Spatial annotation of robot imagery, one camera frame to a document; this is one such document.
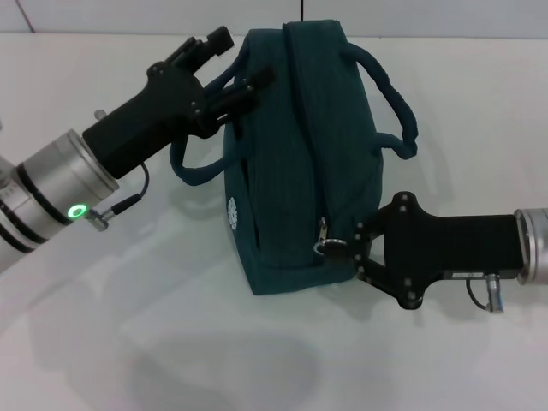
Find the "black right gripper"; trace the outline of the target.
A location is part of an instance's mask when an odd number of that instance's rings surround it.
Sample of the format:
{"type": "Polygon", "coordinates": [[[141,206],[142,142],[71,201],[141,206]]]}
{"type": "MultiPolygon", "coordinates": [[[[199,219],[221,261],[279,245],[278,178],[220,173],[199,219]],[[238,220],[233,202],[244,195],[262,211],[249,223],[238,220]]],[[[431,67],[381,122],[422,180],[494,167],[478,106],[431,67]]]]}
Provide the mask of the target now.
{"type": "Polygon", "coordinates": [[[465,275],[497,274],[514,279],[524,267],[516,218],[512,215],[437,217],[424,211],[414,194],[397,194],[386,206],[357,221],[343,238],[326,237],[329,261],[350,263],[364,283],[389,293],[399,305],[417,309],[427,288],[465,275]],[[366,257],[383,235],[384,262],[366,257]]]}

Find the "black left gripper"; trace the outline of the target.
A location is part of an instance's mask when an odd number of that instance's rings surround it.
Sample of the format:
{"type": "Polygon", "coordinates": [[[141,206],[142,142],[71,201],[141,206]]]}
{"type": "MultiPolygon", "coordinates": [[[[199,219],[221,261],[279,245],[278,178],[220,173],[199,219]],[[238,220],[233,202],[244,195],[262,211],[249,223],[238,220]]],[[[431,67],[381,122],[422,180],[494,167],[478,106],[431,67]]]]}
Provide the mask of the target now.
{"type": "Polygon", "coordinates": [[[273,68],[209,97],[195,76],[211,58],[233,46],[228,28],[221,26],[206,40],[188,38],[164,62],[153,64],[137,95],[83,132],[99,164],[120,179],[171,142],[189,135],[210,138],[221,126],[254,110],[259,94],[275,82],[273,68]]]}

